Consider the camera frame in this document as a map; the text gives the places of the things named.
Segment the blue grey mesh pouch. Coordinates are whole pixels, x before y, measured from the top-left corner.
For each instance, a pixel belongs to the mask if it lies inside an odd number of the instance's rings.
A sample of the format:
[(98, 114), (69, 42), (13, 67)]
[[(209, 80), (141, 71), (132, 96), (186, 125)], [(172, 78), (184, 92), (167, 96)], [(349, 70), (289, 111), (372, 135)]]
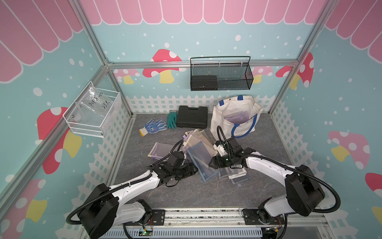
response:
[(218, 169), (214, 169), (209, 166), (209, 163), (212, 160), (212, 156), (207, 151), (202, 142), (199, 142), (195, 146), (188, 148), (186, 150), (186, 154), (187, 157), (198, 168), (203, 182), (207, 182), (219, 174)]

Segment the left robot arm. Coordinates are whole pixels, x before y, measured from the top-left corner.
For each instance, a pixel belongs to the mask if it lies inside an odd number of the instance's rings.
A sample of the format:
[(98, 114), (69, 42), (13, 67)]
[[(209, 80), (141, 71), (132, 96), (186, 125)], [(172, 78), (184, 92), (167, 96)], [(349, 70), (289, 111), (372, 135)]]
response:
[(143, 228), (153, 222), (153, 209), (145, 200), (130, 200), (162, 185), (176, 186), (195, 175), (198, 168), (185, 158), (178, 141), (170, 152), (147, 167), (146, 172), (124, 183), (96, 186), (85, 202), (66, 218), (68, 225), (82, 225), (91, 239), (98, 239), (116, 225), (138, 223)]

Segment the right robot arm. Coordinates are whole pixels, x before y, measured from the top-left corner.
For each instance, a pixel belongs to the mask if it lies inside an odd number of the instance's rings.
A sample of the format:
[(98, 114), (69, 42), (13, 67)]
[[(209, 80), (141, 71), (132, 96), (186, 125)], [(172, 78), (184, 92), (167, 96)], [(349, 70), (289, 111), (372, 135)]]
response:
[(255, 213), (262, 224), (271, 223), (282, 215), (298, 214), (307, 217), (312, 212), (329, 214), (341, 206), (341, 199), (335, 189), (315, 177), (305, 165), (294, 167), (259, 154), (251, 148), (243, 149), (234, 137), (227, 138), (222, 127), (217, 128), (218, 143), (225, 154), (211, 159), (209, 166), (220, 168), (246, 168), (259, 171), (282, 184), (285, 194), (263, 201)]

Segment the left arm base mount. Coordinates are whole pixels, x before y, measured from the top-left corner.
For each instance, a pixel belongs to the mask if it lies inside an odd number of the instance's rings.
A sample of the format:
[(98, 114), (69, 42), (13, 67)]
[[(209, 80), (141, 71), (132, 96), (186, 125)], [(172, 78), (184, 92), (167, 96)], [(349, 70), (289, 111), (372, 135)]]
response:
[(143, 218), (138, 222), (127, 222), (126, 226), (163, 226), (165, 220), (165, 210), (152, 210), (149, 213), (145, 213)]

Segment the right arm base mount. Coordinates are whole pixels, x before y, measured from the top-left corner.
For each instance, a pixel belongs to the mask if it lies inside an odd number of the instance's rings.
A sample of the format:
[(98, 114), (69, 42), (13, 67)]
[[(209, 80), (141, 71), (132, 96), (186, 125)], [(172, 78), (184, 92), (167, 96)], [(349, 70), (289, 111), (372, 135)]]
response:
[(276, 225), (278, 227), (285, 223), (285, 217), (278, 215), (277, 217), (267, 216), (262, 210), (244, 208), (241, 211), (245, 225)]

